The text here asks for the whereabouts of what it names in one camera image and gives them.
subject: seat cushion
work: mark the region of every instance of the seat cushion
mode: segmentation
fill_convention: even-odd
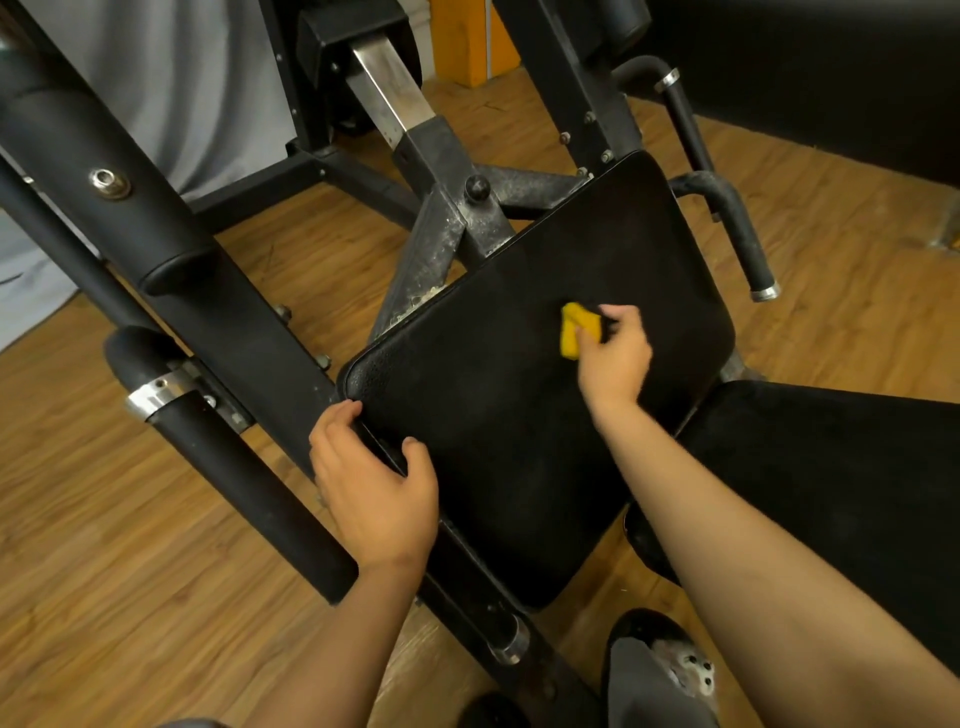
[[[561,307],[633,303],[654,360],[643,402],[676,428],[733,347],[706,264],[646,153],[517,235],[350,362],[372,434],[430,447],[445,515],[528,608],[549,603],[627,490],[560,356]]]
[[[737,381],[680,440],[960,674],[960,405]]]

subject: yellow cloth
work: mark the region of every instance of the yellow cloth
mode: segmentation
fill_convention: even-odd
[[[579,303],[568,303],[563,308],[563,324],[560,328],[560,354],[566,359],[580,358],[577,343],[577,327],[582,328],[596,341],[603,335],[600,314],[587,311]]]

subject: metal ring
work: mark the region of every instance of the metal ring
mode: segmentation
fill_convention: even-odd
[[[173,400],[197,389],[197,382],[190,374],[183,369],[176,369],[130,392],[127,396],[127,410],[137,420],[147,422]]]
[[[516,632],[514,638],[510,640],[510,644],[506,647],[490,645],[490,652],[493,653],[493,657],[500,665],[516,665],[530,646],[530,628],[517,615],[514,615],[514,619],[516,620]]]
[[[657,81],[657,83],[654,85],[654,90],[657,93],[663,93],[667,88],[669,88],[679,80],[680,80],[680,69],[674,68],[672,71],[670,71],[670,73],[668,73],[666,76],[664,76],[659,81]]]
[[[779,296],[780,296],[780,284],[776,282],[769,288],[764,288],[762,291],[750,292],[750,298],[752,298],[755,303],[772,301],[773,299],[778,298]]]

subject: exercise machine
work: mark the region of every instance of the exercise machine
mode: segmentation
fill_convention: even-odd
[[[312,477],[307,435],[352,397],[365,403],[360,435],[392,467],[404,468],[400,437],[426,442],[442,519],[420,599],[534,724],[603,723],[599,697],[530,615],[629,500],[575,365],[557,353],[567,301],[640,306],[655,351],[644,407],[960,670],[960,562],[930,557],[955,551],[960,406],[752,376],[677,198],[705,197],[755,301],[779,287],[746,208],[713,168],[679,71],[643,51],[644,3],[494,4],[575,176],[475,164],[420,92],[396,0],[262,0],[297,138],[279,165],[191,209],[22,6],[4,0],[0,146],[146,307],[7,162],[0,206],[117,326],[105,355],[133,415],[331,603],[355,563],[239,433],[260,424]],[[689,173],[668,180],[643,150],[621,90],[633,87],[667,105]],[[406,185],[335,144],[373,129]],[[410,231],[370,344],[336,384],[211,234],[320,181]],[[515,234],[511,219],[534,222]],[[454,258],[468,272],[447,286]],[[635,504],[625,524],[648,566],[676,580]]]

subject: gray curtain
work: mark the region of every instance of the gray curtain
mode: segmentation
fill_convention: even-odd
[[[284,157],[294,136],[257,0],[22,0],[186,199]],[[0,351],[72,282],[0,214]]]

